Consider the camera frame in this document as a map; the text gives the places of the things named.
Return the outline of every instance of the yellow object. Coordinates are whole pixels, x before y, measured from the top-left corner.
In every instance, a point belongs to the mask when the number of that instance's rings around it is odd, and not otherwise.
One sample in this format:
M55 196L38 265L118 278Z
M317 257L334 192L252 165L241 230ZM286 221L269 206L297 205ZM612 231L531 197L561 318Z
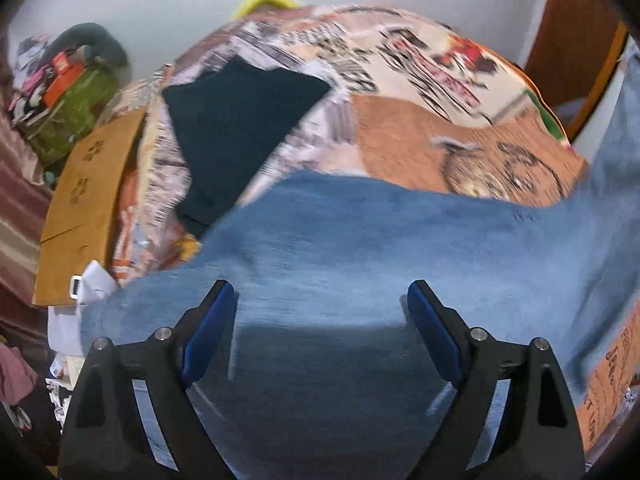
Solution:
M279 9L299 9L300 5L295 0L243 0L240 7L232 16L234 20L239 20L255 12L260 6L271 5Z
M196 254L200 252L202 244L196 239L195 236L186 234L180 238L175 246L178 249L178 258L184 262L191 260Z

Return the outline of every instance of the wooden door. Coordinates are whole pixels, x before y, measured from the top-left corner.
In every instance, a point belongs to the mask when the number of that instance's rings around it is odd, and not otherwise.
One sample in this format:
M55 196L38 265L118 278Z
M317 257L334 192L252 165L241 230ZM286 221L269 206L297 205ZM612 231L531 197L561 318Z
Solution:
M602 79L603 68L613 58L606 86L615 68L616 56L611 51L614 40L620 39L620 25L618 12L609 0L547 1L525 72L549 106L581 98L587 104L598 75ZM569 130L575 130L570 124L564 126L568 135Z

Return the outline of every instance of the cardboard flap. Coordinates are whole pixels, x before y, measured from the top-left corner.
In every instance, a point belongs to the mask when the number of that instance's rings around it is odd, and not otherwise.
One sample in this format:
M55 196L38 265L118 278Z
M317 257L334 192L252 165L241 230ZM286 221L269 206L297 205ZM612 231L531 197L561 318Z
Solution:
M80 140L69 155L53 195L42 242L110 216L120 179L146 108L139 108Z
M104 224L86 224L54 236L46 242L40 253L33 303L38 306L62 306L75 304L69 297L69 283L74 275L81 276L91 260L104 262L111 256L111 244L107 235L104 243L97 243L96 233L108 229Z

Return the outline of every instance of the pink cloth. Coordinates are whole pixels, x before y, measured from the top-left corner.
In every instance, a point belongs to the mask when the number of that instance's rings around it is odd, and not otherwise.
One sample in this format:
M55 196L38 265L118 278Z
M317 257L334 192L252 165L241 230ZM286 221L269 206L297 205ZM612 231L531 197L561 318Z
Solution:
M0 400L11 406L18 404L33 391L37 379L17 348L0 344Z
M44 71L47 68L47 66L43 66L41 69L36 70L36 72L31 74L31 77L24 82L24 84L22 85L22 93L24 95L27 95L27 96L31 95L31 92L33 91L33 89L36 88L36 85L40 82L40 80L44 76Z

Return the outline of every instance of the dark green cloth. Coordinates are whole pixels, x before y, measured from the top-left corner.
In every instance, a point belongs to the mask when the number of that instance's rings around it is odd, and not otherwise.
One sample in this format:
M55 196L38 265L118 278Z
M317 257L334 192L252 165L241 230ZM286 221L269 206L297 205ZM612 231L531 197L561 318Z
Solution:
M193 83L164 89L191 171L191 187L176 208L188 232L202 236L234 206L271 152L329 89L321 79L262 70L241 57Z
M527 90L525 91L525 94L527 94L527 96L529 97L529 99L531 99L533 104L536 105L536 108L540 112L540 116L542 117L542 122L545 124L547 131L551 135L553 135L557 140L565 139L566 137L564 136L564 133L560 129L558 122L554 119L553 115L549 113L549 110L547 110L544 107L544 105L540 102L540 99L538 99L538 96L535 94L535 92L533 92L532 90Z

